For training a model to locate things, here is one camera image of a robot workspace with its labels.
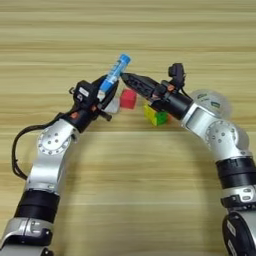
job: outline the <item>silver metal joint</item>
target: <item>silver metal joint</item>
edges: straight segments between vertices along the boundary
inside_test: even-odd
[[[37,219],[30,218],[13,218],[9,220],[7,226],[5,228],[4,234],[2,236],[0,242],[0,248],[2,248],[5,242],[11,236],[21,236],[25,237],[40,237],[42,234],[42,230],[50,230],[53,231],[53,224]]]

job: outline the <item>black cable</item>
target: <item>black cable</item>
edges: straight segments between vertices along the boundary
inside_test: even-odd
[[[15,137],[13,144],[12,144],[12,171],[15,175],[17,175],[19,178],[22,178],[24,180],[27,179],[27,175],[20,169],[19,165],[18,165],[18,159],[16,157],[16,148],[17,148],[17,144],[18,141],[20,139],[20,137],[22,137],[23,135],[25,135],[26,133],[32,132],[32,131],[37,131],[37,130],[44,130],[45,128],[53,125],[57,120],[59,120],[60,118],[66,116],[66,115],[70,115],[76,111],[79,110],[79,105],[76,105],[75,108],[71,109],[70,111],[68,111],[67,113],[64,114],[59,114],[57,115],[51,122],[46,123],[46,124],[41,124],[41,125],[31,125],[28,126],[26,128],[24,128],[23,130],[21,130]]]
[[[191,97],[184,91],[184,89],[183,88],[181,88],[181,91],[182,91],[182,93],[186,96],[186,97],[188,97],[188,98],[190,98],[191,99]]]

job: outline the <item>black connector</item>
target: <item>black connector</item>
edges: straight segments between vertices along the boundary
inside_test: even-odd
[[[256,184],[256,167],[251,157],[219,161],[216,166],[223,189]]]
[[[28,190],[22,195],[15,218],[33,218],[53,223],[60,197],[40,190]]]

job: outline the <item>wood grain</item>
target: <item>wood grain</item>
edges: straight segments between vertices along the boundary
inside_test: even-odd
[[[0,230],[24,185],[11,173],[15,134],[67,110],[68,89],[106,73],[121,52],[132,57],[130,72],[156,80],[183,62],[187,91],[226,95],[255,152],[255,12],[254,0],[1,0]],[[176,121],[152,127],[142,102],[111,123],[93,123],[75,149],[55,225],[57,255],[225,255],[211,154]],[[26,170],[36,136],[19,146]]]

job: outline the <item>black robot arm segment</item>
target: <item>black robot arm segment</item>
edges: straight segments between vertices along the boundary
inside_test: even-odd
[[[122,79],[129,88],[146,98],[153,109],[166,111],[178,120],[185,116],[193,102],[167,81],[159,84],[149,77],[129,73],[124,73]]]

